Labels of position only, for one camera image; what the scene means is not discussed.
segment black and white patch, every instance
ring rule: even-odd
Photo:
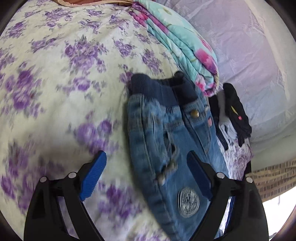
[[[191,188],[183,188],[178,193],[178,211],[184,218],[194,215],[200,206],[200,199]]]

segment navy ribbed waistband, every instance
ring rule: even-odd
[[[182,106],[198,98],[195,84],[187,80],[181,71],[169,79],[155,80],[145,74],[134,74],[129,84],[130,96],[143,94],[148,99],[157,99],[162,106]]]

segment red embroidered spot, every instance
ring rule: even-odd
[[[211,117],[207,120],[207,123],[208,123],[209,127],[212,126],[213,123],[212,123],[212,118]]]

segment white floor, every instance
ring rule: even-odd
[[[277,233],[296,205],[296,187],[263,203],[269,236]]]

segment jeans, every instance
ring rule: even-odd
[[[210,204],[186,164],[188,152],[195,151],[201,161],[228,176],[209,105],[200,89],[179,72],[165,80],[135,74],[129,90],[134,172],[169,238],[188,241]]]

